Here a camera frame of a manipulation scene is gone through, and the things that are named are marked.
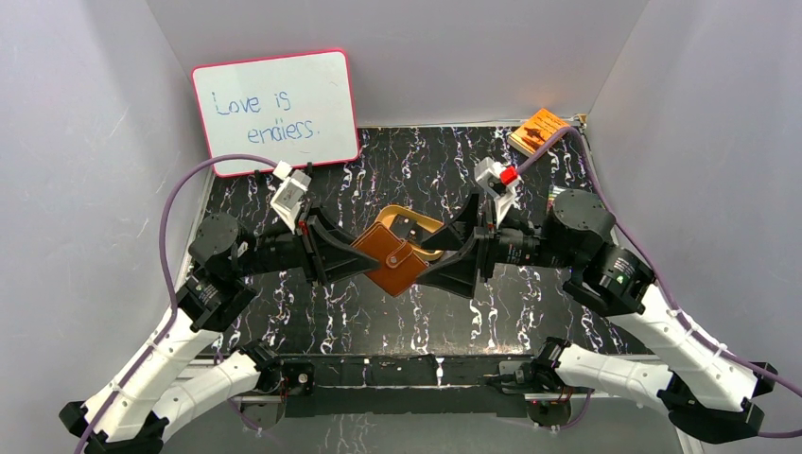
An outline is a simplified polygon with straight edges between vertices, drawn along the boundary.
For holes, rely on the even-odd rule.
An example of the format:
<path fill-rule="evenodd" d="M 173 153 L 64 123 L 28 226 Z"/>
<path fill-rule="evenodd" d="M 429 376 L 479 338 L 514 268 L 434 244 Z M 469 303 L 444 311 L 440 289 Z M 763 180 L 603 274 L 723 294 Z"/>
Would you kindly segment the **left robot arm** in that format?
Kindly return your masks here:
<path fill-rule="evenodd" d="M 260 341 L 179 381 L 186 366 L 255 298 L 249 277 L 300 269 L 311 283 L 332 284 L 379 267 L 318 207 L 306 209 L 294 227 L 278 223 L 260 234 L 231 215 L 209 216 L 188 251 L 194 268 L 171 290 L 169 309 L 144 345 L 98 393 L 61 410 L 62 423 L 79 439 L 78 452 L 157 453 L 223 401 L 282 387 L 283 361 Z"/>

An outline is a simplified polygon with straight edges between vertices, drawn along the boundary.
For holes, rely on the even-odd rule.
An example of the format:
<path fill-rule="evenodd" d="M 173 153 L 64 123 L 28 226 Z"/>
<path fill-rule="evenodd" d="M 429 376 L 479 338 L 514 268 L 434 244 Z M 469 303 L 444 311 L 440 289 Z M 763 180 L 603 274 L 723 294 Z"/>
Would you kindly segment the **brown leather card holder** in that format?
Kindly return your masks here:
<path fill-rule="evenodd" d="M 351 246 L 377 260 L 378 266 L 365 275 L 392 297 L 410 288 L 429 263 L 444 254 L 399 238 L 382 222 L 375 222 Z"/>

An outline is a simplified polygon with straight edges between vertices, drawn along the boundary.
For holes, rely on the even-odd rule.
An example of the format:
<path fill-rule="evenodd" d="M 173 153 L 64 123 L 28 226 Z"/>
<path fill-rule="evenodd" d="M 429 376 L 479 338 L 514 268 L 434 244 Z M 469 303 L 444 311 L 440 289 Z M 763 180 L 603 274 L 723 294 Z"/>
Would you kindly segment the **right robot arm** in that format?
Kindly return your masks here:
<path fill-rule="evenodd" d="M 531 362 L 501 366 L 487 378 L 490 386 L 505 393 L 608 393 L 657 410 L 687 435 L 713 445 L 757 436 L 764 414 L 754 398 L 769 393 L 773 379 L 759 364 L 726 359 L 724 348 L 699 327 L 682 325 L 653 270 L 613 241 L 615 224 L 600 198 L 582 190 L 560 192 L 540 224 L 496 219 L 471 198 L 425 241 L 446 258 L 423 271 L 417 283 L 470 299 L 498 264 L 565 270 L 564 293 L 635 336 L 658 362 L 613 358 L 549 337 Z"/>

